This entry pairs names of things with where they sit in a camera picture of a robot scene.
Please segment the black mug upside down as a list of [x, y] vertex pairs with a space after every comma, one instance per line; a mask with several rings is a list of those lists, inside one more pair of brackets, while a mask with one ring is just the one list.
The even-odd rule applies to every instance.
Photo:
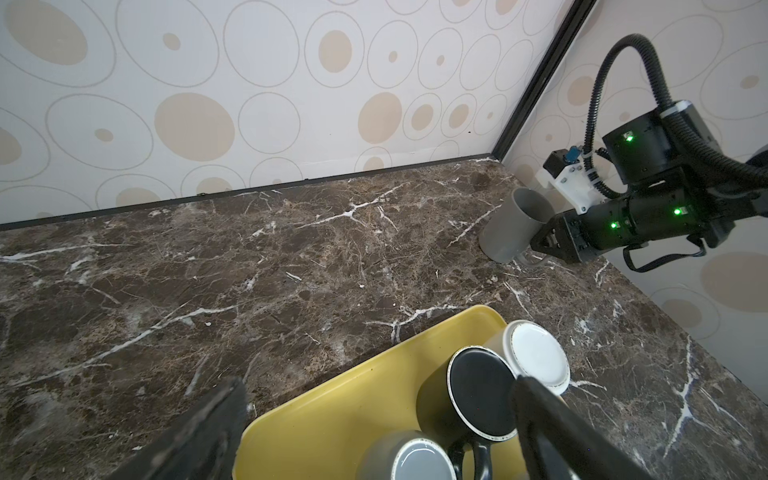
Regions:
[[446, 451], [455, 476], [463, 477], [465, 452], [474, 477], [492, 477], [491, 446], [517, 435], [511, 407], [516, 377], [506, 362], [483, 346], [456, 351], [421, 385], [416, 413], [421, 431]]

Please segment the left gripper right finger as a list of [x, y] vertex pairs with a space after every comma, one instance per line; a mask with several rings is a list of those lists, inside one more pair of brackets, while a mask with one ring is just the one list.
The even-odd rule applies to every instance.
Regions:
[[531, 479], [651, 477], [533, 377], [515, 380], [511, 409]]

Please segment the yellow plastic tray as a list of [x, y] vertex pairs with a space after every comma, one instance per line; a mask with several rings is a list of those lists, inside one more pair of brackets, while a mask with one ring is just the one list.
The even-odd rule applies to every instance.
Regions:
[[470, 307], [260, 416], [243, 434], [236, 479], [353, 479], [367, 450], [391, 433], [419, 430], [465, 448], [475, 476], [474, 432], [448, 391], [449, 361], [504, 330], [492, 308]]

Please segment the small grey mug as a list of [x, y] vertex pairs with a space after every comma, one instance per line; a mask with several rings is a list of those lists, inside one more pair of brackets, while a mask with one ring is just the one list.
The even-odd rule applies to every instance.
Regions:
[[454, 467], [445, 450], [421, 431], [384, 435], [365, 452], [356, 479], [453, 479]]

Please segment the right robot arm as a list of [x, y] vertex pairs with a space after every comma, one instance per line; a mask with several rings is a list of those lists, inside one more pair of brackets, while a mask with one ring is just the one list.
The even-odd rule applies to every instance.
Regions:
[[683, 236], [696, 246], [693, 255], [703, 257], [728, 238], [736, 221], [766, 216], [766, 187], [697, 158], [664, 124], [675, 113], [706, 146], [718, 146], [688, 101], [630, 120], [606, 136], [606, 148], [582, 151], [590, 186], [600, 180], [592, 161], [602, 156], [613, 163], [626, 191], [556, 214], [533, 235], [531, 248], [569, 264], [619, 249], [630, 270], [645, 273], [683, 257], [673, 253], [635, 265], [632, 252], [651, 241]]

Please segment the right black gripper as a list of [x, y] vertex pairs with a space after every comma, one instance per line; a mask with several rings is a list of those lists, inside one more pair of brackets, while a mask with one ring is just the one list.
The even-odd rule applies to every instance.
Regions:
[[575, 209], [555, 214], [538, 231], [530, 248], [569, 264], [587, 263], [636, 241], [627, 200], [594, 205], [579, 214]]

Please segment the cream white mug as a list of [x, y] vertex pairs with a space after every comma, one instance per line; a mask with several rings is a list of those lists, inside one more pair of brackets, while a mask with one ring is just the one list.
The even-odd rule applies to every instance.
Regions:
[[527, 320], [509, 323], [483, 346], [500, 355], [516, 377], [533, 377], [561, 396], [571, 380], [567, 356], [556, 338]]

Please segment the large grey mug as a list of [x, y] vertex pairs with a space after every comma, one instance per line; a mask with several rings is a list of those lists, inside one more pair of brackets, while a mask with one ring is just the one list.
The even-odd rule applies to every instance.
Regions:
[[550, 202], [528, 188], [516, 188], [495, 211], [479, 235], [479, 245], [491, 260], [507, 264], [515, 260], [526, 267], [538, 266], [542, 259], [525, 256], [534, 235], [555, 215]]

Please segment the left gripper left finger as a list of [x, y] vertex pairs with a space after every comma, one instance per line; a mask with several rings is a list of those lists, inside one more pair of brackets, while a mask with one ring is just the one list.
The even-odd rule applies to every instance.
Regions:
[[246, 423], [245, 386], [239, 378], [228, 378], [109, 477], [230, 479]]

